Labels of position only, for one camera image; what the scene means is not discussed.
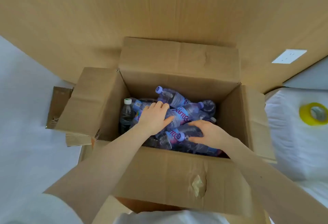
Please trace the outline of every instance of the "purple bottle cap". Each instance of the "purple bottle cap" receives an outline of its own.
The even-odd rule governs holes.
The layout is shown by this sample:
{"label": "purple bottle cap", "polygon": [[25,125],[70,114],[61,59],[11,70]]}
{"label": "purple bottle cap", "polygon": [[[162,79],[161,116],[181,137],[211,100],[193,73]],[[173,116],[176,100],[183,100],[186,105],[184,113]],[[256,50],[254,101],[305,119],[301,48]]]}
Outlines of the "purple bottle cap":
{"label": "purple bottle cap", "polygon": [[199,104],[199,106],[200,106],[200,109],[203,109],[203,108],[204,108],[204,103],[199,102],[198,104]]}
{"label": "purple bottle cap", "polygon": [[156,88],[156,90],[155,90],[155,92],[156,92],[157,94],[162,93],[162,91],[163,91],[163,88],[162,88],[161,86],[158,86],[158,87]]}
{"label": "purple bottle cap", "polygon": [[182,132],[179,132],[177,135],[176,135],[176,139],[178,140],[178,141],[183,141],[184,140],[184,138],[185,138],[185,135],[184,135],[184,133],[182,133]]}

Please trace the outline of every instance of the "electrical outlet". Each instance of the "electrical outlet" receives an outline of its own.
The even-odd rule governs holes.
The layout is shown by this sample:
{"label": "electrical outlet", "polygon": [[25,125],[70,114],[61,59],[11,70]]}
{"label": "electrical outlet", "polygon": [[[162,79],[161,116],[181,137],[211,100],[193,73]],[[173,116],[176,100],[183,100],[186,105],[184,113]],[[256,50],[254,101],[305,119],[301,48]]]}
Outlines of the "electrical outlet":
{"label": "electrical outlet", "polygon": [[286,49],[272,63],[291,63],[306,53],[306,50]]}

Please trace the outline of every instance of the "packing tape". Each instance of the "packing tape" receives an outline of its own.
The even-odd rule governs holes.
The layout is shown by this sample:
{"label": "packing tape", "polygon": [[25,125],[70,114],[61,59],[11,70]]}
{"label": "packing tape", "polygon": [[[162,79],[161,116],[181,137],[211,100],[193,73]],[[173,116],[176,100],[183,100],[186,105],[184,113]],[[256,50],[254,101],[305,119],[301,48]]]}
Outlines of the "packing tape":
{"label": "packing tape", "polygon": [[328,123],[328,109],[320,103],[312,102],[299,108],[302,121],[310,126],[326,125]]}

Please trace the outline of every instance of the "bottle cap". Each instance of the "bottle cap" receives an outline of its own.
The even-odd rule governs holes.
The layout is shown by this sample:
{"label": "bottle cap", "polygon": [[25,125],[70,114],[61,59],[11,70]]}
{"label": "bottle cap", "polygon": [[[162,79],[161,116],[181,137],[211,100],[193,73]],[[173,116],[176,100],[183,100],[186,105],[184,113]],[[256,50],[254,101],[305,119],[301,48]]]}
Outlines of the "bottle cap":
{"label": "bottle cap", "polygon": [[185,138],[185,135],[184,135],[184,133],[182,133],[182,132],[179,132],[179,133],[176,135],[176,139],[177,139],[178,141],[183,141],[184,138]]}
{"label": "bottle cap", "polygon": [[162,93],[162,91],[163,91],[163,88],[162,88],[161,86],[158,86],[158,87],[156,88],[156,90],[155,90],[155,92],[156,92],[157,94]]}
{"label": "bottle cap", "polygon": [[198,104],[199,104],[199,106],[200,106],[200,109],[204,108],[204,103],[199,102]]}
{"label": "bottle cap", "polygon": [[124,104],[127,104],[127,105],[132,104],[132,99],[130,99],[130,98],[125,98],[125,99],[124,99]]}

